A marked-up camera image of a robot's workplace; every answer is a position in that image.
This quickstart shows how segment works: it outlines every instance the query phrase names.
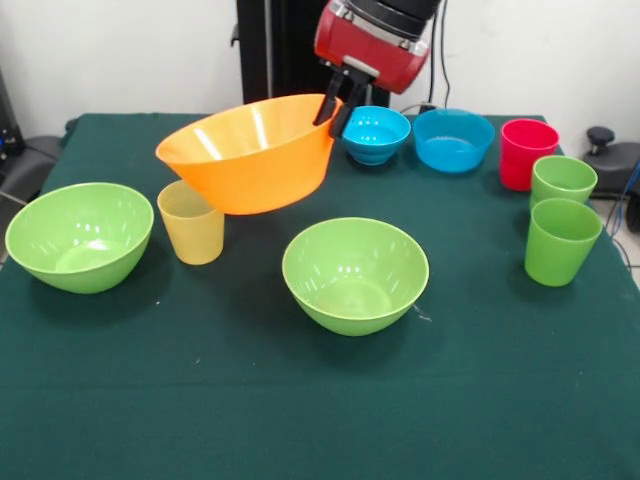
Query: bowl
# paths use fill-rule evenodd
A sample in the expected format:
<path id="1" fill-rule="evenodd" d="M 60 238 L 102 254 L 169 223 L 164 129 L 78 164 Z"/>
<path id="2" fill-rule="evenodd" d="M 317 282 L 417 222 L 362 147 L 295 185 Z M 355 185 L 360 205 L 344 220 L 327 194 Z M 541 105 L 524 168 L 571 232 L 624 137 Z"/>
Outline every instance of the bowl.
<path id="1" fill-rule="evenodd" d="M 97 293 L 122 282 L 144 253 L 153 207 L 112 183 L 60 188 L 25 206 L 6 234 L 9 255 L 61 290 Z"/>
<path id="2" fill-rule="evenodd" d="M 429 263 L 402 230 L 369 218 L 337 218 L 296 236 L 282 260 L 302 309 L 332 332 L 361 336 L 404 315 L 427 286 Z"/>
<path id="3" fill-rule="evenodd" d="M 493 125 L 464 110 L 432 110 L 413 122 L 416 152 L 429 167 L 446 173 L 473 170 L 493 143 Z"/>
<path id="4" fill-rule="evenodd" d="M 291 95 L 212 115 L 164 139 L 156 156 L 222 213 L 290 205 L 314 192 L 327 171 L 331 121 L 313 125 L 323 99 Z"/>
<path id="5" fill-rule="evenodd" d="M 411 133 L 404 115 L 384 107 L 358 107 L 342 134 L 347 151 L 363 165 L 382 165 Z"/>

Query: plastic cup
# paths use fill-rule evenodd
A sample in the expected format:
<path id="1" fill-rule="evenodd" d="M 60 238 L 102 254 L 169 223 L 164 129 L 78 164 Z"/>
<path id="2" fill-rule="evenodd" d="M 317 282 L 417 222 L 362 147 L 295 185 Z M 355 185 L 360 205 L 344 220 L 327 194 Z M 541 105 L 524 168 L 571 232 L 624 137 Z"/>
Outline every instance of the plastic cup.
<path id="1" fill-rule="evenodd" d="M 600 218 L 585 204 L 567 198 L 542 200 L 531 210 L 527 274 L 548 287 L 568 285 L 601 232 Z"/>
<path id="2" fill-rule="evenodd" d="M 180 180 L 158 195 L 158 208 L 176 256 L 188 265 L 214 261 L 224 243 L 224 214 Z"/>
<path id="3" fill-rule="evenodd" d="M 511 190 L 531 190 L 533 165 L 539 158 L 552 155 L 559 142 L 558 132 L 539 120 L 519 118 L 507 122 L 502 127 L 502 184 Z"/>
<path id="4" fill-rule="evenodd" d="M 598 174 L 582 160 L 560 155 L 543 157 L 533 166 L 531 207 L 547 198 L 585 203 L 597 183 Z"/>

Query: cup rim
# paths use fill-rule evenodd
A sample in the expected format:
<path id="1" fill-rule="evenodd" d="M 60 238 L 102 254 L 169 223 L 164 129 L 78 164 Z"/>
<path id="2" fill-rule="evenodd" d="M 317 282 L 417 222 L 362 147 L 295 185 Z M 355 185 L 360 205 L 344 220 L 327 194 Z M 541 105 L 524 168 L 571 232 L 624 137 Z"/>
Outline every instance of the cup rim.
<path id="1" fill-rule="evenodd" d="M 563 160 L 569 160 L 572 163 L 576 163 L 576 164 L 580 164 L 581 166 L 586 167 L 590 173 L 593 174 L 594 180 L 593 182 L 584 188 L 564 188 L 564 187 L 558 187 L 557 185 L 554 185 L 548 181 L 546 181 L 537 171 L 538 165 L 540 164 L 540 162 L 543 161 L 548 161 L 551 158 L 562 158 Z M 596 185 L 598 184 L 598 173 L 591 167 L 591 165 L 589 165 L 587 162 L 584 162 L 578 158 L 575 157 L 571 157 L 569 155 L 547 155 L 544 157 L 539 158 L 538 160 L 536 160 L 536 162 L 533 164 L 533 175 L 540 180 L 544 185 L 554 188 L 556 190 L 559 190 L 561 192 L 575 192 L 575 193 L 583 193 L 583 192 L 588 192 L 590 190 L 593 190 L 594 188 L 596 188 Z"/>
<path id="2" fill-rule="evenodd" d="M 576 208 L 582 210 L 582 211 L 588 211 L 589 215 L 591 215 L 592 218 L 596 219 L 599 225 L 598 228 L 598 232 L 594 235 L 591 235 L 587 238 L 583 238 L 581 240 L 572 240 L 570 238 L 563 238 L 563 237 L 559 237 L 558 235 L 553 235 L 552 233 L 549 233 L 547 231 L 547 229 L 543 228 L 540 223 L 536 220 L 536 211 L 539 210 L 540 208 L 544 208 L 545 206 L 547 206 L 550 203 L 559 203 L 559 204 L 571 204 L 574 205 Z M 587 205 L 585 205 L 584 203 L 580 203 L 577 202 L 573 199 L 570 198 L 547 198 L 545 200 L 541 200 L 538 203 L 536 203 L 533 208 L 531 209 L 531 222 L 534 223 L 538 229 L 540 229 L 540 231 L 550 237 L 553 238 L 555 240 L 559 240 L 561 242 L 564 243 L 569 243 L 569 244 L 583 244 L 583 243 L 589 243 L 592 241 L 595 241 L 598 239 L 598 237 L 600 237 L 600 235 L 602 234 L 602 231 L 604 229 L 603 225 L 602 225 L 602 220 L 600 220 L 600 217 L 598 216 L 598 214 L 590 207 L 588 207 Z"/>
<path id="3" fill-rule="evenodd" d="M 158 193 L 158 196 L 156 197 L 156 205 L 158 206 L 158 210 L 160 210 L 160 213 L 163 216 L 167 216 L 168 218 L 171 218 L 171 219 L 174 219 L 174 220 L 198 220 L 198 219 L 204 218 L 204 217 L 206 217 L 208 215 L 211 215 L 213 213 L 222 213 L 217 208 L 212 207 L 208 203 L 207 203 L 207 205 L 209 205 L 211 210 L 209 210 L 208 212 L 203 213 L 201 215 L 195 215 L 193 217 L 184 217 L 184 216 L 180 216 L 180 215 L 174 215 L 173 213 L 168 212 L 161 205 L 160 198 L 162 196 L 164 196 L 169 189 L 175 188 L 179 184 L 183 184 L 183 185 L 186 185 L 188 188 L 191 188 L 191 186 L 186 181 L 184 181 L 184 180 L 176 180 L 175 182 L 171 182 L 169 185 L 166 185 L 162 190 L 160 190 L 160 193 Z"/>
<path id="4" fill-rule="evenodd" d="M 553 134 L 555 135 L 555 141 L 547 146 L 544 147 L 528 147 L 526 145 L 522 145 L 514 140 L 512 140 L 506 133 L 505 130 L 507 127 L 513 125 L 514 123 L 535 123 L 536 125 L 542 125 L 548 129 L 550 129 Z M 527 150 L 532 150 L 532 151 L 538 151 L 538 150 L 548 150 L 551 147 L 553 148 L 557 148 L 558 144 L 560 143 L 560 134 L 558 133 L 558 131 L 553 128 L 551 125 L 549 125 L 546 122 L 543 122 L 541 120 L 536 120 L 535 118 L 514 118 L 513 120 L 509 120 L 507 123 L 505 123 L 502 126 L 502 138 L 504 138 L 505 140 L 507 140 L 508 142 L 512 143 L 513 145 L 516 145 L 517 147 L 520 148 L 524 148 Z"/>

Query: small blue bowl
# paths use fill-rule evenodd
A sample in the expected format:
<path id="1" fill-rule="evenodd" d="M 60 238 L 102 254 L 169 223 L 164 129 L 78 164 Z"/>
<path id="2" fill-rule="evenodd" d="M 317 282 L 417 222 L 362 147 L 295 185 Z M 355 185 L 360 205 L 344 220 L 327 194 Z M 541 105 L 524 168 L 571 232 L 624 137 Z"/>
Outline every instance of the small blue bowl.
<path id="1" fill-rule="evenodd" d="M 489 121 L 464 110 L 431 110 L 413 122 L 416 152 L 422 163 L 446 173 L 476 168 L 496 137 Z"/>
<path id="2" fill-rule="evenodd" d="M 342 139 L 351 156 L 363 165 L 382 165 L 411 133 L 411 122 L 401 113 L 384 107 L 358 107 Z"/>

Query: table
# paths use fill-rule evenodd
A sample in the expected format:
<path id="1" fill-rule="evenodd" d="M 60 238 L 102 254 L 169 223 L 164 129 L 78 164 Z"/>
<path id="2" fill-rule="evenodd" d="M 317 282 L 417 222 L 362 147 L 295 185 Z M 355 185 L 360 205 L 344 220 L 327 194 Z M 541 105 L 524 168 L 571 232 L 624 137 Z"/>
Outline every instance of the table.
<path id="1" fill-rule="evenodd" d="M 175 177 L 154 148 L 196 118 L 83 116 L 45 190 L 121 182 L 155 201 Z M 174 257 L 159 215 L 104 294 L 10 261 L 0 478 L 640 478 L 640 294 L 611 241 L 545 288 L 524 273 L 528 198 L 500 186 L 496 145 L 462 176 L 410 143 L 373 171 L 345 157 L 307 199 L 228 218 L 207 266 Z M 431 263 L 422 313 L 362 338 L 316 325 L 280 273 L 295 234 L 346 215 L 406 230 Z"/>

